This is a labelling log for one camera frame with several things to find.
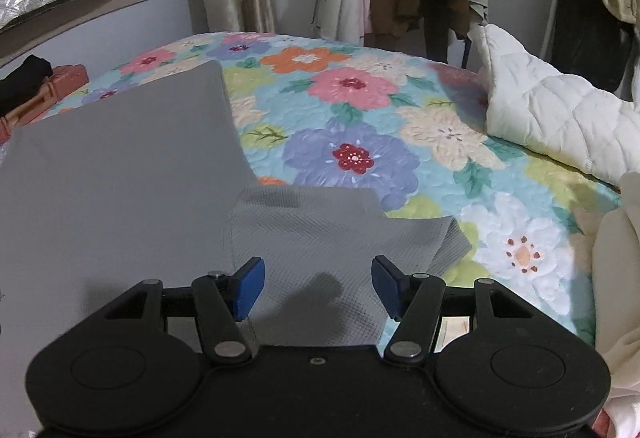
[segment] white quilted blanket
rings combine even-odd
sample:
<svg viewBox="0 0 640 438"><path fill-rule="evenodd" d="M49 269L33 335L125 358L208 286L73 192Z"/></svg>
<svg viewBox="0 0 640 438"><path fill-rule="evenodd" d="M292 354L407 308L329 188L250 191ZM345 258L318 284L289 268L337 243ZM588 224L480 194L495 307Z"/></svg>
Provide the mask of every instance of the white quilted blanket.
<svg viewBox="0 0 640 438"><path fill-rule="evenodd" d="M640 113L631 102L560 73L496 25L470 35L484 63L488 134L613 185L640 171Z"/></svg>

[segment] quilted bedspread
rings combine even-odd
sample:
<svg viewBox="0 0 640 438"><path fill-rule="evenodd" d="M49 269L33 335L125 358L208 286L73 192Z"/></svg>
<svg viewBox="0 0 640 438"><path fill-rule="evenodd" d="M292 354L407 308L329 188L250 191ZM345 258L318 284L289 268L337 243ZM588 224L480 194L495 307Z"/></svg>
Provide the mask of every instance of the quilted bedspread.
<svg viewBox="0 0 640 438"><path fill-rule="evenodd" d="M366 187L389 216L452 214L473 250L448 284L496 278L593 342L591 246L619 196L488 137L473 73L317 39L202 34L104 73L42 118L212 59L223 65L242 147L263 183Z"/></svg>

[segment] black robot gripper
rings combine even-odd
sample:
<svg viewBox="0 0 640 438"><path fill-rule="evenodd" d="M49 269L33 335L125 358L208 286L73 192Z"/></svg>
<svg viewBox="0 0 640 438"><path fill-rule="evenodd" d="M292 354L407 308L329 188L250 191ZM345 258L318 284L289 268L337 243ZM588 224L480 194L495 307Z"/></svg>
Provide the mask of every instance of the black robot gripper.
<svg viewBox="0 0 640 438"><path fill-rule="evenodd" d="M33 359L38 436L596 436L609 371L554 320L492 279L452 288L377 256L371 280L401 322L383 358L374 346L252 354L236 322L264 285L260 258L188 288L145 280ZM445 316L471 331L435 353ZM174 317L194 318L201 353L167 334Z"/></svg>

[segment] wooden window frame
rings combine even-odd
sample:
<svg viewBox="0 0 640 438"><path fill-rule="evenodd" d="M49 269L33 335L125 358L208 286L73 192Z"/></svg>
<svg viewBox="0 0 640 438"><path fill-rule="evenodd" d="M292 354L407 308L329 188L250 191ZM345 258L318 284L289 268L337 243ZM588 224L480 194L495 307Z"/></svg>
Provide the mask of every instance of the wooden window frame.
<svg viewBox="0 0 640 438"><path fill-rule="evenodd" d="M61 33L146 0L65 0L0 32L0 67Z"/></svg>

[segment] folded gray fabric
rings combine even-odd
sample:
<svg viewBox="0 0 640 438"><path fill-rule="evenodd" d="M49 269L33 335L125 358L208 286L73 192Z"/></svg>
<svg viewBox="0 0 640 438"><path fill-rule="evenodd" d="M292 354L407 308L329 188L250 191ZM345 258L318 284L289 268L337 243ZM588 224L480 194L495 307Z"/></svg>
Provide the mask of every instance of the folded gray fabric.
<svg viewBox="0 0 640 438"><path fill-rule="evenodd" d="M254 181L217 63L15 130L0 166L0 430L37 428L24 373L53 339L140 280L216 268Z"/></svg>
<svg viewBox="0 0 640 438"><path fill-rule="evenodd" d="M383 254L406 274L440 275L471 248L453 217L388 219L371 190L250 186L229 229L235 269L251 256L266 264L247 328L260 344L377 344L387 315L372 259Z"/></svg>

